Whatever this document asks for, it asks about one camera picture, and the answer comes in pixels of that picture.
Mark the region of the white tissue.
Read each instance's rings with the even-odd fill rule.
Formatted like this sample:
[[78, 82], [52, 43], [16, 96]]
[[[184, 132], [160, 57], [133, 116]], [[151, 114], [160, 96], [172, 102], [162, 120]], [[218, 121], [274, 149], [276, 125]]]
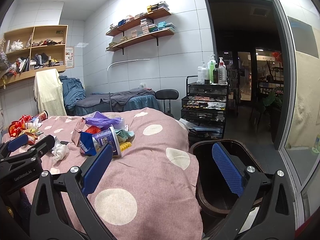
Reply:
[[54, 136], [54, 140], [55, 143], [52, 149], [52, 161], [53, 163], [57, 163], [58, 161], [63, 160], [67, 153], [69, 153], [69, 148], [67, 145], [62, 144], [56, 136]]

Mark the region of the blue snack wrapper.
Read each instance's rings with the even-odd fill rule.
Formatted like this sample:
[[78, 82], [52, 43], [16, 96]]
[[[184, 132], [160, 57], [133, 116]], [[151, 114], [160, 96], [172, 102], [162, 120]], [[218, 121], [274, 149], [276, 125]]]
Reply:
[[86, 156], [96, 155], [96, 149], [91, 133], [80, 132], [80, 152]]

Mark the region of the orange mesh net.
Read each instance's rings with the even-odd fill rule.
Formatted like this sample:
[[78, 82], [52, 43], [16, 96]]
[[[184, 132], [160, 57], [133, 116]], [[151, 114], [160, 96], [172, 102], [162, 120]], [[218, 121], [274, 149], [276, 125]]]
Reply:
[[97, 134], [101, 132], [101, 128], [97, 126], [90, 126], [88, 129], [85, 130], [85, 132], [90, 134]]

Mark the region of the yellow mesh net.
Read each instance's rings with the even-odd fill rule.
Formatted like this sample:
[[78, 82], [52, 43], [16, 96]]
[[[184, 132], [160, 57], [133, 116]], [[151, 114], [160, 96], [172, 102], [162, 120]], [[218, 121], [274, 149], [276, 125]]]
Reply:
[[119, 146], [120, 146], [120, 151], [121, 151], [121, 152], [124, 152], [126, 149], [128, 149], [129, 147], [132, 146], [132, 143], [129, 142], [129, 141], [121, 142], [121, 143], [119, 144]]

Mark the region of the teal cloth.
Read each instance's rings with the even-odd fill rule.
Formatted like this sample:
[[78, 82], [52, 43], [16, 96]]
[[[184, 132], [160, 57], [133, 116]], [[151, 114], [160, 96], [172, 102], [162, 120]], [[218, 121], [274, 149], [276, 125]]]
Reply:
[[116, 129], [115, 132], [119, 143], [132, 141], [135, 137], [133, 131], [126, 131], [125, 129]]

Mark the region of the dark brown trash bin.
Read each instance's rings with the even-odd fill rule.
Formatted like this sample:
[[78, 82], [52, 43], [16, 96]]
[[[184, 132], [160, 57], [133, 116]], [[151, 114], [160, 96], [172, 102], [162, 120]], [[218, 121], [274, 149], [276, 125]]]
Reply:
[[225, 218], [238, 200], [238, 195], [231, 192], [212, 158], [212, 148], [216, 142], [220, 142], [229, 153], [239, 157], [244, 165], [253, 166], [260, 172], [264, 170], [249, 149], [237, 140], [206, 140], [191, 146], [190, 152], [199, 162], [196, 184], [199, 205], [204, 213], [215, 218]]

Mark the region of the red snack can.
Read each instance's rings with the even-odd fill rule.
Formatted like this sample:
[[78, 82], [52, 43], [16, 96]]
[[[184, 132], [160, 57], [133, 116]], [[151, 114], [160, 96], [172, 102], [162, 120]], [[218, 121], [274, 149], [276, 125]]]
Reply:
[[34, 117], [34, 120], [38, 120], [38, 122], [43, 122], [44, 120], [48, 119], [48, 112], [42, 111], [37, 116]]

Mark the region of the blue bedding pile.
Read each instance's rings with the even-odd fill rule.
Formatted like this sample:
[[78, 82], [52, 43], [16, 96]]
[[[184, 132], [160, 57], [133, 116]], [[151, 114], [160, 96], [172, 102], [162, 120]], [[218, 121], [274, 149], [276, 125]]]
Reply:
[[59, 76], [62, 82], [63, 101], [65, 109], [71, 110], [76, 106], [76, 103], [86, 98], [85, 89], [79, 79]]

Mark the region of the massage bed blue cover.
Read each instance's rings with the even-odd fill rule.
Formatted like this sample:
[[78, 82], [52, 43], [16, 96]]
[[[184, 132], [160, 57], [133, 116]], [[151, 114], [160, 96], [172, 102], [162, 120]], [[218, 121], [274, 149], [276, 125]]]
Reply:
[[99, 111], [125, 112], [145, 107], [158, 110], [159, 105], [155, 97], [155, 92], [147, 88], [134, 88], [115, 93], [92, 94], [84, 99], [67, 97], [65, 107], [67, 115], [84, 116]]

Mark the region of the green potted plant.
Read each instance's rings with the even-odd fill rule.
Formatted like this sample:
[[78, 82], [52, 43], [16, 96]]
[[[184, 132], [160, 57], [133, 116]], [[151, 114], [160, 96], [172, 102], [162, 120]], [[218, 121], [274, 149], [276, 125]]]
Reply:
[[265, 108], [281, 110], [283, 105], [284, 87], [273, 88], [263, 100]]

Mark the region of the black round stool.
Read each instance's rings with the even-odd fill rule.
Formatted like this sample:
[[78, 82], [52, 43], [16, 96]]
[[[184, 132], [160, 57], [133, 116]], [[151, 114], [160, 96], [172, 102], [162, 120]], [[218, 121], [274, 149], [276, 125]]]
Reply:
[[[173, 118], [174, 115], [171, 113], [171, 100], [177, 100], [179, 92], [175, 89], [161, 89], [155, 93], [155, 97], [157, 100], [163, 102], [163, 113]], [[166, 109], [166, 101], [169, 102], [168, 110]]]

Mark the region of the dark brown bottle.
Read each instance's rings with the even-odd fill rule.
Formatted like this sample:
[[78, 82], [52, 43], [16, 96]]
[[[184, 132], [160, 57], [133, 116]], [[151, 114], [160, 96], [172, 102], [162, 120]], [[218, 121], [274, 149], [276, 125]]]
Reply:
[[213, 83], [218, 84], [219, 83], [219, 75], [218, 75], [218, 65], [216, 64], [213, 69]]

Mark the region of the clear pump bottle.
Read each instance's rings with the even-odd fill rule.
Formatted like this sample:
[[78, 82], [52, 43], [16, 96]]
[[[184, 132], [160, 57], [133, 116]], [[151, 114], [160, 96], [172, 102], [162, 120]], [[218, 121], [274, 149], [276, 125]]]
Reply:
[[222, 57], [219, 57], [219, 66], [218, 66], [218, 84], [225, 85], [227, 82], [227, 72], [226, 66]]

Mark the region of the white pump bottle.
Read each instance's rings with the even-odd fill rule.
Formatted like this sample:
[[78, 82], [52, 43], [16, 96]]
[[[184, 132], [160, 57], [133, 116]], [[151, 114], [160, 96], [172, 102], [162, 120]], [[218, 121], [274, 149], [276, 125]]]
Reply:
[[209, 79], [209, 69], [207, 65], [205, 64], [204, 61], [202, 61], [202, 68], [201, 68], [201, 83], [204, 84], [209, 84], [210, 79]]

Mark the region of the green pump bottle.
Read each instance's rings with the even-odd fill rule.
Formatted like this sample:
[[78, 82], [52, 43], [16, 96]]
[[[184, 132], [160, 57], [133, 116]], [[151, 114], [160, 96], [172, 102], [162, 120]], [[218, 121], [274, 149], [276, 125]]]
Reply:
[[209, 61], [208, 61], [208, 69], [209, 69], [209, 79], [211, 83], [216, 83], [216, 77], [215, 77], [215, 65], [216, 65], [216, 61], [215, 61], [215, 55], [212, 54], [209, 57]]

